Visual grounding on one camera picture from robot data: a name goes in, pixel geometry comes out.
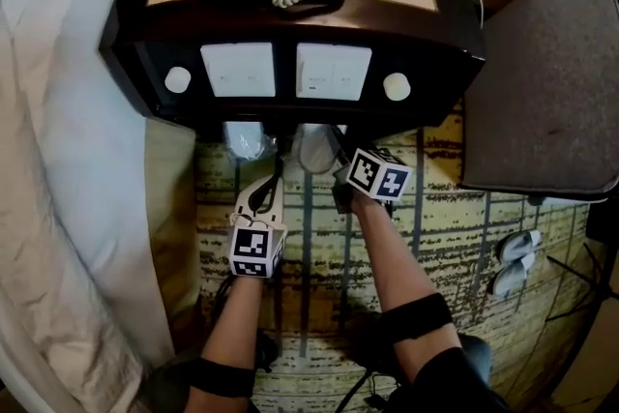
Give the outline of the black waste bin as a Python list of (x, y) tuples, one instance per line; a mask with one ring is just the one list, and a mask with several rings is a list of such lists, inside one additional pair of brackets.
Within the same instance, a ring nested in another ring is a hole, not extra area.
[(619, 196), (591, 204), (586, 236), (607, 245), (619, 243)]

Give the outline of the white square switch panel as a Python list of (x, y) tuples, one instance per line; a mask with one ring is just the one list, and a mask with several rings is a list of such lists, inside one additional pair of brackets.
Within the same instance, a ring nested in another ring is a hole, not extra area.
[(276, 95), (270, 43), (206, 44), (200, 53), (216, 98)]
[(296, 97), (356, 102), (372, 50), (336, 44), (298, 44)]

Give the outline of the dark wooden nightstand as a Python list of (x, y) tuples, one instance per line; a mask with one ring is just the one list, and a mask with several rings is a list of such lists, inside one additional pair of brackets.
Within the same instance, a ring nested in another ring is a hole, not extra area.
[[(227, 121), (261, 122), (270, 135), (303, 123), (344, 125), (367, 139), (439, 126), (485, 62), (482, 0), (115, 0), (100, 51), (141, 114), (217, 133)], [(270, 43), (276, 95), (216, 98), (201, 57), (206, 44)], [(372, 50), (356, 102), (296, 97), (297, 45)], [(164, 79), (175, 66), (192, 80), (182, 94)], [(384, 78), (402, 73), (411, 93), (390, 101)]]

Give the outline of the person's right forearm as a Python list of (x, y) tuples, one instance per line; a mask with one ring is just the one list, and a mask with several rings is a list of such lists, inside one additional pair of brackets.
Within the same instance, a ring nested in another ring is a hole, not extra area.
[[(351, 209), (363, 231), (381, 310), (387, 312), (434, 294), (433, 282), (407, 247), (385, 208), (355, 193)], [(413, 382), (436, 355), (459, 346), (456, 327), (449, 323), (417, 339), (400, 341), (394, 349), (402, 370)]]

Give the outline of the black tripod light stand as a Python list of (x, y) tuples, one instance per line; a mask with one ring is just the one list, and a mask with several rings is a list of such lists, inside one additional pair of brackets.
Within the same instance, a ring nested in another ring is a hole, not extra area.
[(608, 249), (604, 244), (597, 244), (598, 247), (601, 247), (602, 259), (600, 259), (595, 248), (591, 247), (592, 244), (592, 242), (587, 243), (586, 241), (582, 243), (582, 249), (586, 254), (585, 260), (591, 264), (589, 273), (577, 270), (569, 264), (569, 260), (562, 262), (551, 255), (546, 257), (552, 265), (559, 267), (563, 272), (584, 283), (586, 291), (568, 310), (559, 313), (553, 311), (545, 320), (545, 323), (584, 311), (597, 310), (599, 305), (608, 299), (619, 301), (619, 289), (614, 290), (610, 284), (611, 265), (616, 259), (616, 251), (610, 250), (610, 253), (607, 253)]

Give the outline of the white round knob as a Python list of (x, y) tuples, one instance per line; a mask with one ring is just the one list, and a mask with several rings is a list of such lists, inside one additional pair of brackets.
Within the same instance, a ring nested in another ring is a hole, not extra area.
[(174, 94), (186, 92), (192, 80), (191, 73), (179, 66), (172, 67), (164, 79), (166, 89)]
[(405, 74), (392, 73), (383, 80), (383, 88), (386, 97), (393, 102), (401, 102), (408, 98), (411, 93), (411, 85)]

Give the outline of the black forearm band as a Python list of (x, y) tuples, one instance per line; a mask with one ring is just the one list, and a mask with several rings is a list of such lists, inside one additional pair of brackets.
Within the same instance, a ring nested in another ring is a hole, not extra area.
[(188, 381), (195, 389), (223, 398), (250, 398), (255, 372), (197, 358), (188, 364)]
[(452, 324), (450, 309), (439, 293), (383, 312), (378, 327), (390, 344), (418, 339), (445, 325)]

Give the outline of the white bed duvet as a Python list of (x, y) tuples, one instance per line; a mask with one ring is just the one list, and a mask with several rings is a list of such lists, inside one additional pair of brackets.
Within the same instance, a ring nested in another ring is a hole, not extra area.
[(0, 374), (31, 411), (149, 413), (172, 353), (146, 121), (99, 44), (114, 0), (0, 0)]

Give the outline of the beige bed base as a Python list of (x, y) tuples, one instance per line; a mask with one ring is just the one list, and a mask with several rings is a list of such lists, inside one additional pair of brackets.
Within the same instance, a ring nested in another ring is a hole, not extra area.
[(199, 248), (194, 131), (149, 119), (145, 133), (146, 208), (151, 252), (173, 352), (199, 339)]

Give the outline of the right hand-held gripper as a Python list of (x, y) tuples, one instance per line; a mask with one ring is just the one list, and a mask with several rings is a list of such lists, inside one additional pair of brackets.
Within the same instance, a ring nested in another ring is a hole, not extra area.
[(399, 202), (413, 170), (386, 149), (357, 149), (350, 160), (349, 141), (341, 130), (329, 130), (329, 143), (341, 165), (334, 173), (333, 197), (340, 214), (352, 212), (352, 193), (359, 192), (380, 203)]

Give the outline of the person's black top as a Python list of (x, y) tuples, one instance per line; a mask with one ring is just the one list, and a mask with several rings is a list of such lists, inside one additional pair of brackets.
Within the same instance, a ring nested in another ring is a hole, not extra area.
[(411, 386), (412, 413), (511, 413), (454, 347), (433, 357)]

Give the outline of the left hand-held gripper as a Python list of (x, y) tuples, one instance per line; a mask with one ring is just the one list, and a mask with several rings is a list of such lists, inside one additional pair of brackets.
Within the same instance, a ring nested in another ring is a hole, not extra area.
[(283, 180), (265, 176), (239, 192), (231, 218), (229, 267), (236, 277), (269, 279), (283, 259)]

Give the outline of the person's left forearm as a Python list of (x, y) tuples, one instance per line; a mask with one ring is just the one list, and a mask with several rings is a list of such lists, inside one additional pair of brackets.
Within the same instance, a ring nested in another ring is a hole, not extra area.
[[(201, 357), (222, 365), (253, 369), (262, 280), (234, 281)], [(247, 413), (246, 398), (223, 398), (190, 389), (184, 413)]]

